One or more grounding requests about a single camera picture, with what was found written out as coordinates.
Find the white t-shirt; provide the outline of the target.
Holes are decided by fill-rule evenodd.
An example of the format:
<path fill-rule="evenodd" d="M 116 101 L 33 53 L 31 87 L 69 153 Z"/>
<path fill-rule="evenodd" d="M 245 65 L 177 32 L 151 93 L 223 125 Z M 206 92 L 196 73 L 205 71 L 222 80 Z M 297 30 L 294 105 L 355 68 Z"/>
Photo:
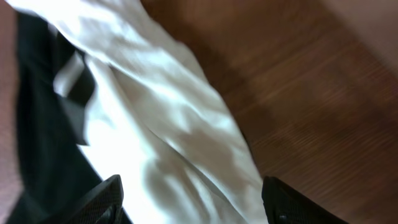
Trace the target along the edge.
<path fill-rule="evenodd" d="M 266 223 L 262 179 L 195 56 L 139 1 L 11 1 L 86 55 L 95 90 L 80 151 L 120 175 L 122 223 Z"/>

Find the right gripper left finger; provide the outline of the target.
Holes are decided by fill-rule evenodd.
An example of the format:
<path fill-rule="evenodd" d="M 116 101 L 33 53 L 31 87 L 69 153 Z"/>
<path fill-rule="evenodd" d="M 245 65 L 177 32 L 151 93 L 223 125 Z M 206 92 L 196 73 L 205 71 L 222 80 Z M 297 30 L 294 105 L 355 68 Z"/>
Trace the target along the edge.
<path fill-rule="evenodd" d="M 46 224 L 120 224 L 124 192 L 120 175 L 112 175 L 77 203 L 46 219 Z"/>

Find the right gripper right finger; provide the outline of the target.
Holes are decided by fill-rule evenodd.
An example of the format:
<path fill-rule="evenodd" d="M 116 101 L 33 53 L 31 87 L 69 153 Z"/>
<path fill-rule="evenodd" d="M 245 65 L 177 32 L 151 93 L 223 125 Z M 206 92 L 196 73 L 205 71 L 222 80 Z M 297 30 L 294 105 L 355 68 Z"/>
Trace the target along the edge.
<path fill-rule="evenodd" d="M 348 224 L 276 177 L 264 178 L 262 200 L 269 224 Z"/>

